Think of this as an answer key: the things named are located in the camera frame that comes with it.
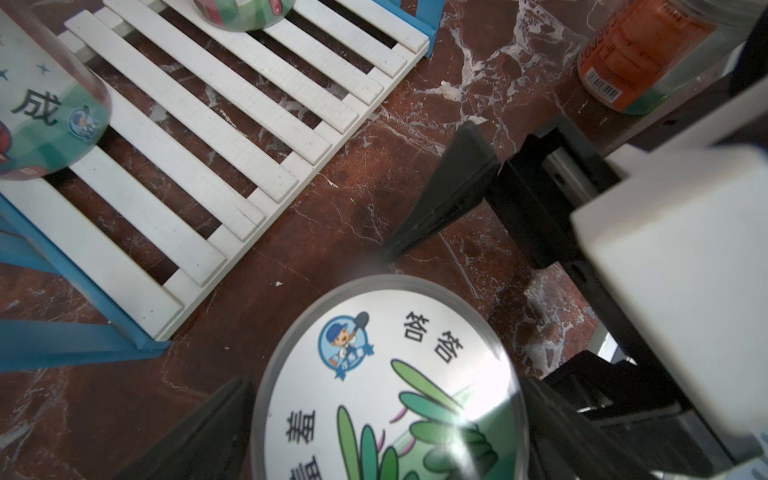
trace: label sticker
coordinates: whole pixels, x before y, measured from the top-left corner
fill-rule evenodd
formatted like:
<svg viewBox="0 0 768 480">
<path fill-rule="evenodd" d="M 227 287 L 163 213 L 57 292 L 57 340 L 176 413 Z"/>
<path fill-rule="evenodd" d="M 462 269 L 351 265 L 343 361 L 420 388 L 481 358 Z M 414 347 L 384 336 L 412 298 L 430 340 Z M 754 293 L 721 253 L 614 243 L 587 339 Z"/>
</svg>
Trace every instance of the label sticker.
<svg viewBox="0 0 768 480">
<path fill-rule="evenodd" d="M 443 303 L 363 293 L 282 365 L 261 433 L 266 478 L 514 478 L 514 385 L 507 358 Z"/>
<path fill-rule="evenodd" d="M 579 75 L 623 111 L 715 27 L 668 0 L 627 0 L 579 54 Z"/>
<path fill-rule="evenodd" d="M 91 109 L 87 105 L 82 108 L 76 108 L 69 116 L 69 131 L 75 137 L 83 141 L 92 141 L 96 133 L 99 132 L 98 120 L 91 115 Z"/>
</svg>

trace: cartoon boy logo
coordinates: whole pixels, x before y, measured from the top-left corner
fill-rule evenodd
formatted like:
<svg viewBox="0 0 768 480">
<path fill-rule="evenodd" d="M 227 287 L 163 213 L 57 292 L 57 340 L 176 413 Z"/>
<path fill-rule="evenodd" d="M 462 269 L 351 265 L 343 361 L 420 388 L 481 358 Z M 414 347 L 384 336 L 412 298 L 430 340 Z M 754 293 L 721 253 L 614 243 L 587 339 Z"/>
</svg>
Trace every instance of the cartoon boy logo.
<svg viewBox="0 0 768 480">
<path fill-rule="evenodd" d="M 99 123 L 91 115 L 91 108 L 87 105 L 76 108 L 69 116 L 69 131 L 83 141 L 91 141 L 98 127 Z"/>
<path fill-rule="evenodd" d="M 373 355 L 373 345 L 368 343 L 366 332 L 368 320 L 367 312 L 360 312 L 355 318 L 337 316 L 326 323 L 320 333 L 320 358 L 342 381 L 366 356 Z"/>
</svg>

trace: cartoon boy with shovel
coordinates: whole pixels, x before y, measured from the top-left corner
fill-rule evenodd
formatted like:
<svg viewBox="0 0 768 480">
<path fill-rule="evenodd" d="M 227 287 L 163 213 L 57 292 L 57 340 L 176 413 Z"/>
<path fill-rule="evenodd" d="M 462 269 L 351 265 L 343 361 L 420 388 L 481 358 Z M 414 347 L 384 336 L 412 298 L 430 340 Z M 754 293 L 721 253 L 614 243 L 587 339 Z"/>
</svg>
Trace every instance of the cartoon boy with shovel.
<svg viewBox="0 0 768 480">
<path fill-rule="evenodd" d="M 339 350 L 324 359 L 326 359 L 329 367 L 336 370 L 337 376 L 341 379 L 344 378 L 344 370 L 355 368 L 366 355 L 373 354 L 373 348 L 368 344 L 368 337 L 364 333 L 369 321 L 368 313 L 360 312 L 357 314 L 353 320 L 355 328 L 351 333 L 348 328 L 349 320 L 351 318 L 348 316 L 336 317 L 331 320 L 325 331 L 325 340 L 331 347 Z"/>
</svg>

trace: orange label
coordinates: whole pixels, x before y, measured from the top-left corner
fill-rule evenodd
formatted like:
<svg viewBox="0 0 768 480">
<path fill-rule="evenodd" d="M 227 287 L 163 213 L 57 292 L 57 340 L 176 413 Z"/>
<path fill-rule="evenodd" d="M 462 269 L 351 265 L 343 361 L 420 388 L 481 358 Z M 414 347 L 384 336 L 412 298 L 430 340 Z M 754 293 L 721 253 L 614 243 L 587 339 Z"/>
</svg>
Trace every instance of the orange label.
<svg viewBox="0 0 768 480">
<path fill-rule="evenodd" d="M 714 29 L 668 0 L 629 0 L 579 54 L 579 75 L 622 111 Z"/>
</svg>

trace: barcode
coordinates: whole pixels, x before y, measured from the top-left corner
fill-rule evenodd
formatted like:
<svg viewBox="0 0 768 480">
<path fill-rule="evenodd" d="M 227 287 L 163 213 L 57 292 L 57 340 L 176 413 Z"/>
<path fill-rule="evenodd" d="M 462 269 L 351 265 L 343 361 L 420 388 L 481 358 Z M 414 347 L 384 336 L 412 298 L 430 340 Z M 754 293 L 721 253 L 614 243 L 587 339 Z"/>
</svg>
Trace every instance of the barcode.
<svg viewBox="0 0 768 480">
<path fill-rule="evenodd" d="M 594 70 L 594 67 L 589 69 L 587 76 L 584 79 L 587 81 L 587 84 L 592 87 L 592 90 L 611 103 L 616 101 L 616 99 L 619 98 L 619 95 L 621 95 L 621 90 L 600 78 L 600 75 Z"/>
</svg>

